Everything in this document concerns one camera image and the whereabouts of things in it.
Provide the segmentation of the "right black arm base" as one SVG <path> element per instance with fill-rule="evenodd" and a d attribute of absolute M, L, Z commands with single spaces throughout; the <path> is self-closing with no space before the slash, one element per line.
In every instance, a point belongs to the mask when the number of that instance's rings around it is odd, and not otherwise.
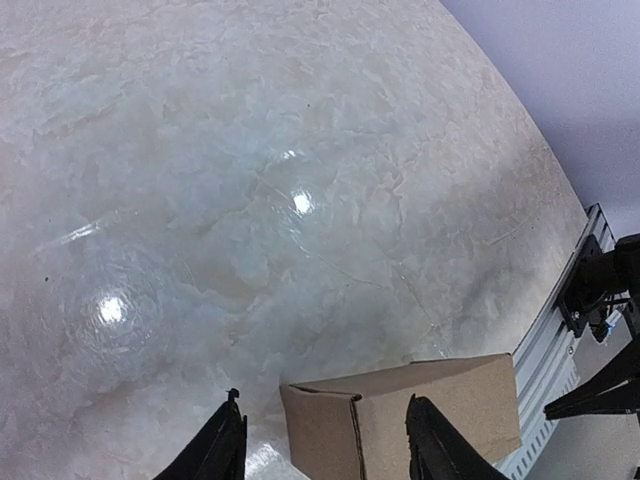
<path fill-rule="evenodd" d="M 601 343 L 615 307 L 630 301 L 639 301 L 639 236 L 618 240 L 609 252 L 601 250 L 595 236 L 588 236 L 557 300 L 567 328 L 577 338 L 590 329 Z"/>

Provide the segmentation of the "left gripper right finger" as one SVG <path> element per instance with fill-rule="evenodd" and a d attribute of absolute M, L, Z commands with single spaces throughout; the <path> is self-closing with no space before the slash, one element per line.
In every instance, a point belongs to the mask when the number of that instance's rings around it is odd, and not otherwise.
<path fill-rule="evenodd" d="M 507 480 L 469 444 L 429 398 L 411 396 L 405 426 L 412 480 Z"/>

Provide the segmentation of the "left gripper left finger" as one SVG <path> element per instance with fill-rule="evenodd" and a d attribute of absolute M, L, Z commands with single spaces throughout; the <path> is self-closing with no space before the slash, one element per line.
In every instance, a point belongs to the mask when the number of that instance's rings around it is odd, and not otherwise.
<path fill-rule="evenodd" d="M 243 480 L 247 416 L 240 412 L 239 397 L 239 390 L 231 388 L 222 405 L 154 480 Z"/>

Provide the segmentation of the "brown cardboard paper box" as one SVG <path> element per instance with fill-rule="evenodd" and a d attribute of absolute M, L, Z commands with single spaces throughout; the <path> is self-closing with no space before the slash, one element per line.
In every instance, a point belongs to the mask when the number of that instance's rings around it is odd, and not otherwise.
<path fill-rule="evenodd" d="M 413 396 L 431 400 L 491 464 L 521 445 L 508 353 L 283 384 L 280 394 L 291 461 L 311 479 L 408 478 L 405 419 Z"/>

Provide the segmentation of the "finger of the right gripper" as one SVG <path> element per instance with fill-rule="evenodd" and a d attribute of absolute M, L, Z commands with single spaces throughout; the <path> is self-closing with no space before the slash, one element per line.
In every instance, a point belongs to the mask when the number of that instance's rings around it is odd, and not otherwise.
<path fill-rule="evenodd" d="M 547 420 L 639 413 L 639 338 L 632 339 L 590 380 L 544 407 Z"/>

